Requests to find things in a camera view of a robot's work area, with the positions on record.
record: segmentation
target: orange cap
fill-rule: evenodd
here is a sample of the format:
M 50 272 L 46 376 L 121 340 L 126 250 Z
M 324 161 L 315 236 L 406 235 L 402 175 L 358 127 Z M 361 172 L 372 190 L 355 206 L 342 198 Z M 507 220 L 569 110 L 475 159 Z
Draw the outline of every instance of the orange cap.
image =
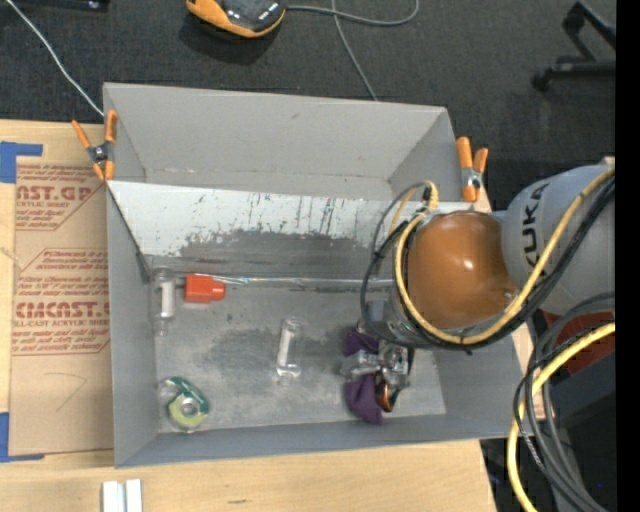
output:
M 184 286 L 184 301 L 208 304 L 224 299 L 227 288 L 224 283 L 203 274 L 188 274 Z

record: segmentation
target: white cable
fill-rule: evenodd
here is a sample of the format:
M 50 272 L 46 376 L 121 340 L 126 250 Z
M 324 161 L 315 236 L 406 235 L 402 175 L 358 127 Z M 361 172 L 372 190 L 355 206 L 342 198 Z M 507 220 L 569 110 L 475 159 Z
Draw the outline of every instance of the white cable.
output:
M 316 14 L 326 14 L 328 16 L 337 16 L 338 18 L 343 18 L 348 21 L 353 21 L 355 23 L 363 23 L 365 25 L 371 25 L 373 27 L 397 27 L 399 25 L 404 25 L 405 23 L 410 22 L 413 18 L 416 17 L 418 11 L 420 10 L 420 0 L 416 0 L 416 6 L 413 9 L 413 12 L 407 16 L 406 18 L 402 18 L 400 20 L 372 20 L 368 18 L 363 18 L 361 16 L 355 16 L 353 14 L 349 14 L 346 12 L 336 10 L 335 4 L 332 5 L 331 9 L 324 9 L 323 7 L 313 7 L 311 5 L 290 5 L 287 8 L 287 11 L 306 11 L 313 12 Z
M 351 58 L 351 62 L 355 66 L 356 71 L 360 75 L 360 78 L 364 82 L 364 85 L 367 88 L 367 91 L 369 91 L 369 94 L 371 95 L 373 100 L 378 101 L 378 97 L 376 96 L 376 93 L 373 91 L 373 88 L 371 87 L 371 84 L 369 83 L 367 76 L 365 75 L 364 71 L 360 67 L 360 64 L 358 63 L 358 59 L 356 59 L 356 56 L 353 53 L 353 50 L 351 49 L 351 46 L 347 42 L 347 38 L 344 35 L 342 26 L 340 25 L 340 18 L 348 21 L 353 21 L 355 23 L 363 23 L 365 25 L 374 26 L 374 27 L 397 27 L 399 25 L 404 25 L 405 23 L 410 22 L 413 18 L 416 17 L 416 15 L 418 14 L 418 11 L 420 10 L 420 0 L 416 0 L 415 8 L 413 9 L 413 12 L 409 16 L 407 16 L 406 18 L 402 18 L 400 20 L 392 20 L 392 21 L 372 20 L 369 18 L 363 18 L 361 16 L 355 16 L 353 14 L 338 11 L 336 8 L 336 0 L 331 0 L 331 9 L 324 9 L 322 7 L 313 7 L 313 6 L 307 6 L 307 5 L 291 5 L 287 7 L 287 10 L 288 11 L 306 11 L 306 12 L 326 14 L 329 16 L 333 16 L 333 20 L 336 24 L 336 28 L 338 29 L 338 34 L 340 35 L 340 39 L 342 40 L 342 44 L 345 50 L 347 50 L 347 53 Z
M 334 12 L 336 12 L 336 0 L 331 0 L 331 6 L 333 7 Z M 369 91 L 369 94 L 373 98 L 373 101 L 378 101 L 378 96 L 376 96 L 376 93 L 374 92 L 373 87 L 371 87 L 371 84 L 369 83 L 367 76 L 364 74 L 364 71 L 362 70 L 362 68 L 360 67 L 360 64 L 358 63 L 358 59 L 356 59 L 356 56 L 353 53 L 353 50 L 351 49 L 351 45 L 349 45 L 349 43 L 347 42 L 347 37 L 344 35 L 344 32 L 342 31 L 342 26 L 340 25 L 340 16 L 338 16 L 338 14 L 334 14 L 333 21 L 336 24 L 336 29 L 338 29 L 338 34 L 340 35 L 340 39 L 342 40 L 344 49 L 347 50 L 347 53 L 351 58 L 351 62 L 355 66 L 356 71 L 358 72 L 358 74 L 360 75 L 360 78 L 364 82 L 364 85 L 367 88 L 367 91 Z
M 98 114 L 100 114 L 100 117 L 104 117 L 104 112 L 100 110 L 100 108 L 98 108 L 98 106 L 93 102 L 93 100 L 89 97 L 89 95 L 82 89 L 82 87 L 80 87 L 80 85 L 78 85 L 78 83 L 67 72 L 65 67 L 62 65 L 62 62 L 60 62 L 60 59 L 56 55 L 56 52 L 51 47 L 51 44 L 49 44 L 49 41 L 47 41 L 47 39 L 42 35 L 42 32 L 38 30 L 38 27 L 36 27 L 32 23 L 32 21 L 29 18 L 27 18 L 27 16 L 18 8 L 18 6 L 15 3 L 13 3 L 13 0 L 6 0 L 6 1 L 13 8 L 13 10 L 16 11 L 18 16 L 20 16 L 22 20 L 29 26 L 29 28 L 31 28 L 31 30 L 33 30 L 33 32 L 40 38 L 40 40 L 43 42 L 47 50 L 49 50 L 49 53 L 53 57 L 53 60 L 56 62 L 56 64 L 60 68 L 60 71 L 62 71 L 62 74 L 64 75 L 64 77 L 69 81 L 69 83 L 73 85 L 80 94 L 82 94 L 84 99 L 87 100 L 89 105 L 91 105 L 91 108 L 93 108 L 93 110 L 95 110 Z

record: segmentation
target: wooden table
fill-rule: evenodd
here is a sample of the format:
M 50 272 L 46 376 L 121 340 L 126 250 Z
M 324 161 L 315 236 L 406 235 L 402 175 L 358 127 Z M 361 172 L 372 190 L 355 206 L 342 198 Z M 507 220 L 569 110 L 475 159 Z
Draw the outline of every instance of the wooden table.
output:
M 36 126 L 39 135 L 58 128 L 0 120 L 0 133 L 23 141 Z M 103 133 L 102 127 L 88 131 L 92 140 Z M 15 186 L 0 184 L 0 194 L 0 411 L 6 411 Z M 0 464 L 0 510 L 98 511 L 102 482 L 127 479 L 141 479 L 145 512 L 496 510 L 475 440 L 126 470 L 114 469 L 112 451 L 47 455 Z

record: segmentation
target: clear plastic tube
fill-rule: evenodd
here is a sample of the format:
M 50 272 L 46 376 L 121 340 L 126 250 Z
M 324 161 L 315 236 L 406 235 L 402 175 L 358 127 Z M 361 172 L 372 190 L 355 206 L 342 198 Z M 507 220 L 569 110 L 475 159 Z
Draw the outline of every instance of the clear plastic tube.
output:
M 176 314 L 176 278 L 173 270 L 156 268 L 149 285 L 149 319 L 156 336 L 167 334 L 168 324 Z
M 303 325 L 299 319 L 289 317 L 282 321 L 276 372 L 283 383 L 289 383 L 302 371 L 299 365 L 302 332 Z

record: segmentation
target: yellow cable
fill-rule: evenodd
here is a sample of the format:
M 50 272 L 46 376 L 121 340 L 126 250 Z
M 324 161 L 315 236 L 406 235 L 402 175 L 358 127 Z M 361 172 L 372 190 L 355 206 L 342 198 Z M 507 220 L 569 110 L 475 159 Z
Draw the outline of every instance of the yellow cable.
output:
M 558 369 L 565 364 L 569 359 L 574 357 L 578 352 L 584 350 L 586 347 L 591 345 L 592 343 L 598 341 L 605 336 L 615 332 L 616 323 L 609 322 L 593 332 L 587 334 L 580 338 L 576 343 L 568 346 L 562 352 L 560 352 L 547 366 L 545 366 L 542 371 L 538 374 L 538 376 L 534 379 L 532 385 L 532 395 L 535 395 L 543 384 L 549 380 L 549 378 L 556 372 Z M 525 401 L 524 398 L 520 401 L 520 405 L 518 407 L 518 417 L 522 418 L 524 415 L 525 409 Z M 536 508 L 533 506 L 527 493 L 522 487 L 522 482 L 520 481 L 520 474 L 518 471 L 518 462 L 517 462 L 517 439 L 518 433 L 520 429 L 518 428 L 518 423 L 515 418 L 511 423 L 511 430 L 509 431 L 509 437 L 507 440 L 507 471 L 509 473 L 509 480 L 511 481 L 511 486 L 513 488 L 513 492 L 515 493 L 518 501 L 524 508 L 526 512 L 537 512 Z
M 607 169 L 602 174 L 597 176 L 594 180 L 592 180 L 582 190 L 582 192 L 572 201 L 572 203 L 569 205 L 569 207 L 561 217 L 560 221 L 558 222 L 556 229 L 553 231 L 553 234 L 549 238 L 549 243 L 546 245 L 546 247 L 542 251 L 542 254 L 540 255 L 540 259 L 537 261 L 535 267 L 533 268 L 533 271 L 529 275 L 529 278 L 527 279 L 525 285 L 523 286 L 518 296 L 511 302 L 511 304 L 509 304 L 509 306 L 505 309 L 505 311 L 502 313 L 500 318 L 498 318 L 493 325 L 491 325 L 490 327 L 488 327 L 487 329 L 485 329 L 483 332 L 479 334 L 469 336 L 466 338 L 462 336 L 451 335 L 431 325 L 427 320 L 425 320 L 425 318 L 416 309 L 416 307 L 413 305 L 413 302 L 411 302 L 411 298 L 409 297 L 409 294 L 407 293 L 407 289 L 406 289 L 406 286 L 404 285 L 404 279 L 402 276 L 402 261 L 404 259 L 402 258 L 402 251 L 404 250 L 409 234 L 422 221 L 422 219 L 426 217 L 425 214 L 416 215 L 413 218 L 413 220 L 409 222 L 407 227 L 404 229 L 404 231 L 400 235 L 400 239 L 398 240 L 398 244 L 396 246 L 396 258 L 394 261 L 394 273 L 395 273 L 396 286 L 398 288 L 398 293 L 400 293 L 400 296 L 406 308 L 409 310 L 411 315 L 416 319 L 416 321 L 422 326 L 422 328 L 424 328 L 430 334 L 437 336 L 443 341 L 446 341 L 449 343 L 473 345 L 486 340 L 491 335 L 498 332 L 500 328 L 502 328 L 509 320 L 511 320 L 514 316 L 518 314 L 518 312 L 522 307 L 522 304 L 527 299 L 527 297 L 529 296 L 529 293 L 535 286 L 536 281 L 540 277 L 540 274 L 542 273 L 544 266 L 547 264 L 547 261 L 549 260 L 551 253 L 555 249 L 555 246 L 557 245 L 558 240 L 562 236 L 564 230 L 569 224 L 569 221 L 571 220 L 571 217 L 573 216 L 575 211 L 580 207 L 580 205 L 584 202 L 584 200 L 589 195 L 591 195 L 605 180 L 613 176 L 614 173 L 615 173 L 614 167 L 612 167 L 611 169 Z
M 427 208 L 429 208 L 429 210 L 435 210 L 438 207 L 440 198 L 438 195 L 438 188 L 436 187 L 433 181 L 424 180 L 421 184 L 416 185 L 415 187 L 411 187 L 411 189 L 407 191 L 407 193 L 402 198 L 402 202 L 398 206 L 398 209 L 396 210 L 396 213 L 393 216 L 393 220 L 391 221 L 391 226 L 389 227 L 389 233 L 387 234 L 387 236 L 389 236 L 395 229 L 396 224 L 398 223 L 398 219 L 402 214 L 402 210 L 404 210 L 404 207 L 409 202 L 409 199 L 411 199 L 411 196 L 415 193 L 416 190 L 418 190 L 423 185 L 431 185 L 431 197 L 429 198 L 429 204 L 427 205 Z

